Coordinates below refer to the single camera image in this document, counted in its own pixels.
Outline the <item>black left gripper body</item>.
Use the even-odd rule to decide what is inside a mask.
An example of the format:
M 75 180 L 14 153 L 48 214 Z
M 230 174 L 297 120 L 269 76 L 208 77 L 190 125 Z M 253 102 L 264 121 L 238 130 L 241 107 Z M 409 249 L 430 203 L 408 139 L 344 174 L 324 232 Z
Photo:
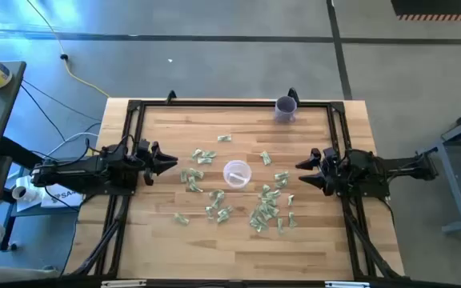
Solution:
M 153 179 L 153 160 L 151 158 L 151 154 L 148 151 L 137 152 L 135 154 L 135 158 L 140 160 L 142 163 L 142 167 L 140 171 L 143 172 L 143 179 L 147 186 L 152 186 L 154 184 Z

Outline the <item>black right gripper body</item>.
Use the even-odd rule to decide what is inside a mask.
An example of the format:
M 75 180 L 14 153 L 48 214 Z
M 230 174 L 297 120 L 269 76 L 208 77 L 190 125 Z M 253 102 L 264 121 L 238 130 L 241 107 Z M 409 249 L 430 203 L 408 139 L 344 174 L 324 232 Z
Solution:
M 339 197 L 347 195 L 347 168 L 349 161 L 347 159 L 338 160 L 337 158 L 324 158 L 320 165 L 320 171 L 323 173 L 324 185 L 323 193 L 325 196 L 333 194 Z

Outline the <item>clear plastic cup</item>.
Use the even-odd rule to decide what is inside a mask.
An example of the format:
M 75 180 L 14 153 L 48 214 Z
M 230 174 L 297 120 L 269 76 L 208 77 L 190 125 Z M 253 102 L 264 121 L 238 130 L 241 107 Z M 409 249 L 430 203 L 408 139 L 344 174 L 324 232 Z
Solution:
M 249 180 L 240 181 L 233 178 L 228 178 L 229 173 L 240 173 L 245 177 L 248 177 Z M 249 181 L 251 180 L 251 168 L 250 166 L 241 160 L 232 160 L 229 161 L 223 168 L 223 178 L 226 184 L 233 189 L 242 189 L 244 188 Z

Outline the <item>lavender faceted mug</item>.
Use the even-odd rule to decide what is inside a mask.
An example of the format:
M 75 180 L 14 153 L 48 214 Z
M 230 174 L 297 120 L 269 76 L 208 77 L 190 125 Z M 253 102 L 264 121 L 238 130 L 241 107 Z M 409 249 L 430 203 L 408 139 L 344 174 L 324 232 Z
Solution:
M 297 102 L 292 97 L 282 96 L 278 98 L 275 102 L 275 121 L 280 123 L 293 122 L 297 108 Z

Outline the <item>white printed sheet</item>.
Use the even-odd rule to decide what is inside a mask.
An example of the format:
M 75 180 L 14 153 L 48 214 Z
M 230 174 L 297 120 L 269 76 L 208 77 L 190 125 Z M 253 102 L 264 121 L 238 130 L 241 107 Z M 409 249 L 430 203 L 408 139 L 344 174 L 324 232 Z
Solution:
M 59 184 L 41 188 L 41 191 L 43 192 L 42 208 L 63 208 L 68 206 L 78 208 L 84 199 L 82 194 Z

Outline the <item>white paper sheet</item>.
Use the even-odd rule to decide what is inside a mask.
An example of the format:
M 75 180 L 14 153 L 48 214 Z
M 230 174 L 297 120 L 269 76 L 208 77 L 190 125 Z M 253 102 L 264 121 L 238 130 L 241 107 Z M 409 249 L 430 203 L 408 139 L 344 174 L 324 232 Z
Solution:
M 21 198 L 16 201 L 16 211 L 22 212 L 24 210 L 28 210 L 29 208 L 32 208 L 34 206 L 40 206 L 42 203 L 42 196 L 38 195 L 36 196 L 33 200 L 26 200 L 24 198 Z

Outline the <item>white pipe fitting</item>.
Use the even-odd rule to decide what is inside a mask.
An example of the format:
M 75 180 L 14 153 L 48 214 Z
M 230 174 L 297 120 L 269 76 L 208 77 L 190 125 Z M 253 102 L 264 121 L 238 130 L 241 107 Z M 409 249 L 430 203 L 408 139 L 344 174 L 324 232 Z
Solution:
M 13 199 L 24 202 L 32 202 L 38 199 L 39 195 L 39 190 L 31 182 L 31 176 L 17 178 L 15 188 L 11 192 Z

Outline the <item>black slanted beam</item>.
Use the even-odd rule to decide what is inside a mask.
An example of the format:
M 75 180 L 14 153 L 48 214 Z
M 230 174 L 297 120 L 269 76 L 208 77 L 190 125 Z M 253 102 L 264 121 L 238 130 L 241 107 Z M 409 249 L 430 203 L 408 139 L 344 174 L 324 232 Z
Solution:
M 28 170 L 43 162 L 41 157 L 6 137 L 0 140 L 0 156 L 11 157 L 13 162 Z

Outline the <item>dark blue shelf stand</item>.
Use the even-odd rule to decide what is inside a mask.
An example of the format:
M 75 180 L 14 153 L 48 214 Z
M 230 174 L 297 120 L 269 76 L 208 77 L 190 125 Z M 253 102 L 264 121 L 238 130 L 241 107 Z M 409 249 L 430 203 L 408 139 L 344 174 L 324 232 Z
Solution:
M 44 216 L 50 214 L 68 214 L 68 213 L 77 213 L 80 210 L 80 206 L 78 208 L 73 208 L 71 206 L 63 207 L 63 208 L 42 208 L 40 206 L 34 206 L 29 208 L 28 210 L 24 210 L 22 212 L 16 211 L 16 201 L 11 196 L 12 189 L 15 188 L 16 179 L 28 176 L 26 173 L 28 170 L 22 166 L 20 166 L 16 171 L 10 173 L 7 178 L 7 183 L 5 184 L 4 195 L 6 196 L 6 203 L 9 204 L 8 210 L 6 212 L 6 216 L 4 218 L 3 227 L 5 228 L 5 235 L 0 243 L 0 251 L 13 251 L 18 248 L 18 245 L 15 242 L 10 241 L 11 234 L 14 229 L 14 224 L 19 217 L 28 217 L 28 216 Z M 41 196 L 43 196 L 43 192 L 41 188 L 37 188 Z

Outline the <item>black hazard-striped mat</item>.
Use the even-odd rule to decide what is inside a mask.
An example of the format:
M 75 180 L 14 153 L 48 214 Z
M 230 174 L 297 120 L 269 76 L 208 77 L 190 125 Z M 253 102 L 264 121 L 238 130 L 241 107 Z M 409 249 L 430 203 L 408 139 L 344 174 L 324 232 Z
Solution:
M 461 0 L 391 0 L 398 20 L 461 22 Z

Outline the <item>black diagonal frame strut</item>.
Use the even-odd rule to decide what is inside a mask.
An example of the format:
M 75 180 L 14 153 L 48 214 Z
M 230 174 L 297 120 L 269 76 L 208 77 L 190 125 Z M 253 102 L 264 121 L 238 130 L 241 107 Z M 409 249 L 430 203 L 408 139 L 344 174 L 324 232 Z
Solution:
M 118 204 L 118 196 L 110 196 L 106 215 L 102 225 L 102 236 L 89 256 L 82 262 L 72 275 L 87 276 L 93 267 L 94 276 L 104 276 L 116 278 L 120 257 L 122 254 L 122 244 L 126 228 L 127 214 L 130 206 L 130 196 L 121 196 L 121 203 Z M 109 270 L 104 274 L 108 245 L 114 238 L 113 254 L 110 261 Z
M 351 204 L 351 200 L 349 198 L 341 198 L 340 202 L 343 210 L 347 246 L 354 279 L 362 277 L 378 278 L 376 270 L 380 272 L 383 278 L 400 278 L 401 275 L 391 268 L 370 239 L 362 199 L 358 198 L 355 200 L 354 205 Z M 367 269 L 365 274 L 360 267 L 358 244 L 356 239 L 360 241 L 363 248 Z

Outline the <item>silver metal bracket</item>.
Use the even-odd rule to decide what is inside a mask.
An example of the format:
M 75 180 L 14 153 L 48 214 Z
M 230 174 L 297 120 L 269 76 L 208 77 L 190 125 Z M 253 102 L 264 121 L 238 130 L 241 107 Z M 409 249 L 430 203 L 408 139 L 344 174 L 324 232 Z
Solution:
M 325 281 L 325 288 L 371 288 L 369 282 Z
M 103 281 L 100 288 L 131 288 L 146 286 L 147 280 L 111 280 Z

